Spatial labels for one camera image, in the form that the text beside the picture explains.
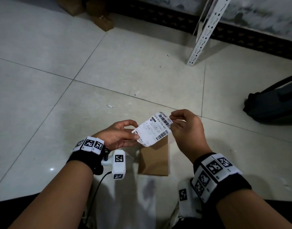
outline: wall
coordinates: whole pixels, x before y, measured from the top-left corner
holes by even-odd
[[[197,16],[201,14],[206,2],[206,0],[140,1]],[[292,41],[292,0],[232,0],[220,21]]]

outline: person's right hand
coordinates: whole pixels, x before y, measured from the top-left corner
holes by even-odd
[[[170,119],[173,121],[171,132],[177,145],[192,163],[198,157],[212,152],[206,142],[203,125],[198,116],[187,109],[182,109],[173,111]]]

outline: black cable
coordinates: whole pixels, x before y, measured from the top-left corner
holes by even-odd
[[[95,194],[94,194],[94,196],[93,196],[93,198],[92,198],[91,205],[90,205],[89,210],[88,210],[88,215],[87,215],[87,218],[86,218],[85,225],[87,225],[87,222],[88,222],[88,219],[89,219],[89,216],[90,216],[90,213],[91,213],[91,209],[92,209],[92,206],[93,206],[93,203],[94,203],[94,200],[95,200],[95,197],[96,197],[96,193],[97,193],[97,191],[98,191],[98,188],[99,188],[99,186],[101,185],[101,182],[103,181],[103,179],[104,179],[108,174],[110,174],[110,173],[112,173],[112,172],[110,171],[110,172],[106,173],[106,174],[103,176],[103,178],[101,179],[101,181],[99,182],[99,184],[98,184],[98,186],[97,186],[97,188],[96,188]]]

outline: white tile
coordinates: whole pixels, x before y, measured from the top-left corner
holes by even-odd
[[[105,32],[92,21],[0,0],[0,58],[74,78]]]
[[[0,59],[0,180],[70,82]]]
[[[112,15],[115,28],[76,80],[201,114],[204,62],[187,66],[194,38],[179,30]]]
[[[229,158],[261,197],[292,201],[292,143],[204,117],[202,123],[213,152]]]
[[[173,109],[73,81],[0,183],[0,200],[40,192],[64,166],[72,148],[81,138],[120,120],[133,119],[141,124],[158,111],[170,114]],[[178,182],[192,177],[193,167],[179,151],[172,135],[169,143],[169,177],[137,175],[137,164],[134,163],[133,170],[127,171],[124,180],[113,181],[110,176],[105,178],[100,190],[108,191],[98,193],[98,199],[105,204],[99,202],[97,206],[108,208],[108,212],[123,209],[124,215],[130,215],[133,208],[147,212],[145,216],[141,213],[136,219],[139,225],[140,222],[148,222],[148,218],[145,218],[147,215],[152,215],[154,219],[156,215],[159,219],[170,217],[177,203]],[[104,173],[110,170],[110,167],[105,167]],[[117,220],[110,218],[108,225]]]
[[[292,142],[292,126],[259,124],[243,111],[249,93],[291,75],[291,60],[228,45],[206,60],[202,116]]]

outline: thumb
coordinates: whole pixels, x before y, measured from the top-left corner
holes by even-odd
[[[120,131],[120,137],[125,139],[125,140],[138,140],[140,138],[140,136],[137,134],[122,131],[122,130]]]
[[[179,125],[172,123],[170,125],[170,130],[173,133],[173,136],[176,137],[179,134],[180,127]]]

